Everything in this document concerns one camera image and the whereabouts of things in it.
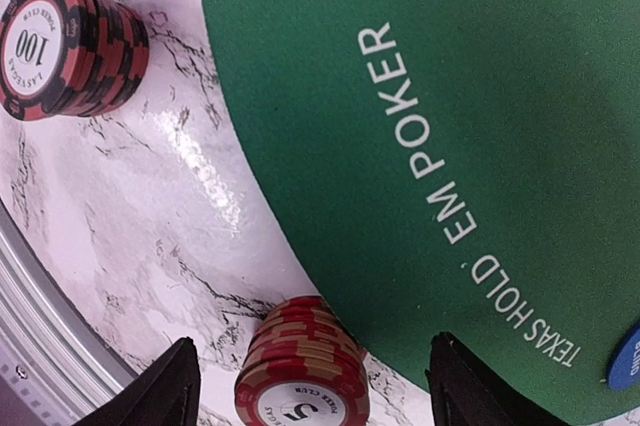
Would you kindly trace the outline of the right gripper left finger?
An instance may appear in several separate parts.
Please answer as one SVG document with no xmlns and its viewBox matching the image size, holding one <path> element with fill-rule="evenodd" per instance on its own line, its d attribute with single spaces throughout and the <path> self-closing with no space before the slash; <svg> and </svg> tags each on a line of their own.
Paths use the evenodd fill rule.
<svg viewBox="0 0 640 426">
<path fill-rule="evenodd" d="M 79 426 L 195 426 L 200 390 L 197 349 L 183 337 Z"/>
</svg>

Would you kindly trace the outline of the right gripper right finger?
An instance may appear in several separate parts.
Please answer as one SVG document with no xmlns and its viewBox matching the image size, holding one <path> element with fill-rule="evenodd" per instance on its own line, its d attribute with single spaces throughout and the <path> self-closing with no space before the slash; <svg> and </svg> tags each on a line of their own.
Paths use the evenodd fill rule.
<svg viewBox="0 0 640 426">
<path fill-rule="evenodd" d="M 565 423 L 512 388 L 450 332 L 433 337 L 425 376 L 436 425 Z"/>
</svg>

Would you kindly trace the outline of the red tan 5 chip stack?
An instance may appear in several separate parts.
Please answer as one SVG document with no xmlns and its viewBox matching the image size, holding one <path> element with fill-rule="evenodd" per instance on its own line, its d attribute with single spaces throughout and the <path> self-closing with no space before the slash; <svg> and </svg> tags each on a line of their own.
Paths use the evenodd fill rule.
<svg viewBox="0 0 640 426">
<path fill-rule="evenodd" d="M 246 425 L 364 425 L 364 352 L 320 296 L 289 299 L 257 328 L 234 386 Z"/>
</svg>

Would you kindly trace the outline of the blue small blind button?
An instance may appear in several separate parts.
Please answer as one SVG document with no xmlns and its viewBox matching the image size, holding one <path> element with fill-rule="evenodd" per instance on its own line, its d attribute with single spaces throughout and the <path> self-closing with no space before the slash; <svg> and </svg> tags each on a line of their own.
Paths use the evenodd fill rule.
<svg viewBox="0 0 640 426">
<path fill-rule="evenodd" d="M 639 320 L 631 324 L 617 339 L 607 362 L 605 384 L 609 390 L 621 392 L 639 382 Z"/>
</svg>

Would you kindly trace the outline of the black red 100 chip stack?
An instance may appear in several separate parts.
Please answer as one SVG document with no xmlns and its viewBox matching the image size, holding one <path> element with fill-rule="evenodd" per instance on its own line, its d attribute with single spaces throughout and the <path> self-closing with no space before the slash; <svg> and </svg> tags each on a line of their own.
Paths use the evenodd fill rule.
<svg viewBox="0 0 640 426">
<path fill-rule="evenodd" d="M 149 57 L 144 22 L 115 0 L 11 0 L 1 105 L 21 121 L 107 114 L 136 92 Z"/>
</svg>

